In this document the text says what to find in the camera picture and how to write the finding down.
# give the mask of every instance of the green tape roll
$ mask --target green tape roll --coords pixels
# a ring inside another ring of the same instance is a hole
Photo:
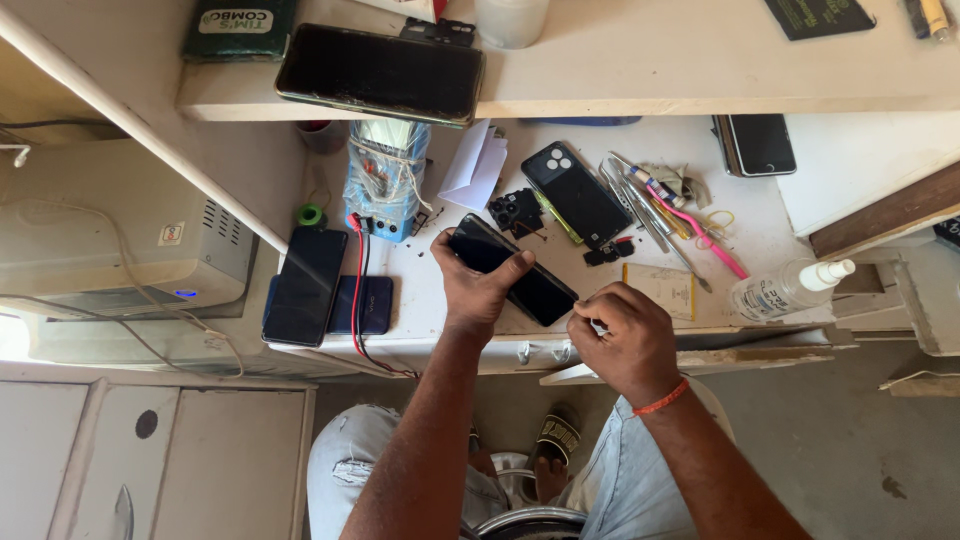
[[[297,221],[306,227],[320,223],[323,215],[324,211],[313,203],[307,203],[297,209]]]

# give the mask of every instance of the foot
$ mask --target foot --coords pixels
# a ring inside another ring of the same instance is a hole
[[[554,497],[559,497],[573,477],[566,475],[566,465],[559,459],[552,463],[546,457],[537,459],[534,464],[534,475],[537,476],[537,500],[540,504],[550,504]]]

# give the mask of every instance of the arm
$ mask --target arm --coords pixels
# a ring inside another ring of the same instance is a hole
[[[591,319],[609,332],[598,335]],[[666,397],[682,380],[670,316],[626,283],[578,302],[567,331],[584,363],[634,408]],[[810,538],[692,391],[630,420],[640,421],[657,441],[701,538]]]
[[[373,467],[342,539],[456,538],[480,352],[507,290],[534,264],[526,251],[490,274],[467,268],[444,231],[430,251],[444,273],[446,322],[413,400]]]

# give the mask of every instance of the orange thread bracelet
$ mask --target orange thread bracelet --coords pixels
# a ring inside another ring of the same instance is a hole
[[[635,408],[635,409],[634,409],[634,415],[639,416],[639,415],[641,415],[641,414],[648,414],[648,413],[651,413],[651,412],[653,412],[653,411],[655,411],[655,410],[657,410],[657,409],[661,409],[661,408],[666,407],[667,405],[672,404],[674,401],[677,400],[677,398],[680,397],[681,394],[684,393],[684,391],[685,391],[689,386],[690,386],[690,381],[687,380],[686,378],[684,378],[684,380],[680,383],[680,385],[677,386],[677,389],[675,389],[673,392],[670,392],[670,393],[667,395],[667,397],[665,397],[665,398],[663,398],[662,400],[660,400],[660,401],[658,401],[658,402],[656,402],[656,403],[653,403],[653,404],[651,404],[651,405],[642,406],[641,408]]]

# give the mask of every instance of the concrete floor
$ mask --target concrete floor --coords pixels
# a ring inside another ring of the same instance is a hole
[[[698,377],[720,399],[740,450],[787,508],[818,539],[956,538],[960,531],[960,399],[892,398],[876,386],[916,369],[960,371],[916,342],[873,342],[834,361]],[[485,376],[474,417],[495,452],[528,453],[551,404],[582,416],[589,451],[615,393],[605,384],[538,385],[540,375]],[[411,381],[322,384],[315,433],[358,403],[403,409]]]

